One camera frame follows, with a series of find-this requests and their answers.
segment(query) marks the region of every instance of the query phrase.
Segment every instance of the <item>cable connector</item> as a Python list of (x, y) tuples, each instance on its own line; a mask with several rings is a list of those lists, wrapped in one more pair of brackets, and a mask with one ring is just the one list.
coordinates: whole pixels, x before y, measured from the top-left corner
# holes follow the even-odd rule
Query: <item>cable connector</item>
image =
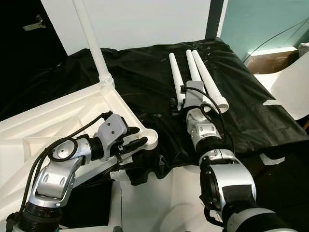
[(180, 93), (186, 93), (187, 87), (186, 86), (180, 86)]
[(108, 119), (110, 116), (112, 115), (112, 111), (106, 112), (106, 113), (102, 113), (100, 116), (101, 118), (103, 118), (104, 120)]
[(12, 213), (6, 218), (6, 232), (12, 232), (14, 226), (20, 221), (20, 213)]

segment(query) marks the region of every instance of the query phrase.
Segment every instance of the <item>white plastic frame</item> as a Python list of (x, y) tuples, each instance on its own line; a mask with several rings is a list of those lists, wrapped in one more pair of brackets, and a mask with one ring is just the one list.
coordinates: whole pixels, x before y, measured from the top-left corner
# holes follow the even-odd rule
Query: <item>white plastic frame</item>
[[(124, 117), (128, 126), (140, 132), (128, 136), (125, 142), (146, 136), (141, 149), (151, 150), (157, 145), (155, 130), (145, 128), (114, 89), (103, 55), (91, 29), (83, 0), (73, 0), (88, 44), (99, 72), (100, 83), (62, 98), (38, 106), (0, 122), (0, 227), (6, 217), (18, 211), (30, 168), (36, 157), (53, 141), (71, 134), (92, 119), (109, 110)], [(103, 122), (81, 132), (92, 136)], [(132, 153), (125, 154), (123, 159)], [(82, 166), (76, 172), (75, 186), (116, 164), (115, 158), (99, 160)]]

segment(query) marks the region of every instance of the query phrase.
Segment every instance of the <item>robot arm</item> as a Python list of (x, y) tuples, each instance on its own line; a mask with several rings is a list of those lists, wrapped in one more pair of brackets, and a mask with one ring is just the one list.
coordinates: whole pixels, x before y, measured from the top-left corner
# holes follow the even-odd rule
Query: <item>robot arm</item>
[[(198, 81), (188, 81), (186, 85), (203, 88)], [(210, 118), (194, 107), (202, 104), (202, 94), (193, 94), (189, 89), (184, 110), (201, 170), (200, 198), (207, 221), (224, 227), (226, 232), (295, 232), (275, 212), (257, 206), (250, 172), (228, 149)], [(211, 217), (210, 210), (217, 211), (223, 222)]]
[(121, 163), (122, 154), (140, 149), (147, 142), (147, 137), (142, 137), (123, 145), (126, 136), (140, 129), (128, 127), (122, 117), (112, 112), (105, 116), (93, 138), (84, 134), (52, 148), (48, 155), (50, 162), (35, 177), (28, 203), (14, 232), (57, 231), (61, 208), (68, 202), (75, 172), (80, 166), (92, 160), (106, 161), (111, 156)]

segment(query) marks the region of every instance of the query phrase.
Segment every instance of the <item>teal wall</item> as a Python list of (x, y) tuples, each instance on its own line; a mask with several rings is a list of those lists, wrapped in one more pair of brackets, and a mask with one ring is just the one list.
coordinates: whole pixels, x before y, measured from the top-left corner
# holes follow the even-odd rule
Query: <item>teal wall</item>
[[(221, 39), (243, 60), (248, 51), (309, 17), (309, 0), (229, 0)], [(309, 42), (309, 21), (287, 31), (259, 50)]]

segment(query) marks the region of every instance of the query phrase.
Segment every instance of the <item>white tube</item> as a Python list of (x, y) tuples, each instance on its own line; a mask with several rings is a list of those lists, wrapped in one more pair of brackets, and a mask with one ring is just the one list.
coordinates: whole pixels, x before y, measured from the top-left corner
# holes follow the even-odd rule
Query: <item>white tube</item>
[(98, 78), (102, 87), (112, 84), (114, 86), (114, 80), (109, 73), (105, 60), (103, 58), (100, 46), (93, 32), (85, 5), (83, 0), (73, 0), (75, 10), (81, 22), (85, 37), (87, 39), (92, 58), (96, 64), (98, 71)]
[(198, 52), (194, 50), (192, 54), (209, 96), (217, 103), (217, 105), (221, 110), (221, 113), (226, 112), (228, 110), (229, 105), (225, 97), (221, 95), (220, 91), (218, 90), (215, 82), (213, 81), (210, 73), (208, 72)]
[(175, 85), (175, 90), (176, 90), (176, 96), (177, 96), (177, 109), (181, 109), (181, 104), (183, 103), (183, 100), (185, 99), (185, 94), (180, 93), (180, 86), (183, 86), (183, 79), (182, 76), (180, 75), (180, 71), (177, 65), (177, 61), (175, 58), (174, 53), (169, 54), (169, 61), (170, 61), (170, 66), (172, 68), (172, 73), (173, 73), (173, 79), (174, 79), (174, 85)]
[[(193, 81), (202, 81), (201, 77), (200, 77), (200, 75), (198, 73), (198, 70), (197, 70), (197, 65), (194, 62), (194, 58), (193, 58), (191, 50), (186, 50), (185, 53), (187, 55), (187, 60), (188, 60), (188, 64), (189, 64), (191, 79)], [(203, 102), (208, 103), (208, 104), (213, 106), (212, 102), (206, 96), (203, 96)], [(204, 110), (205, 110), (205, 112), (208, 112), (211, 109), (206, 106), (206, 107), (204, 107)]]

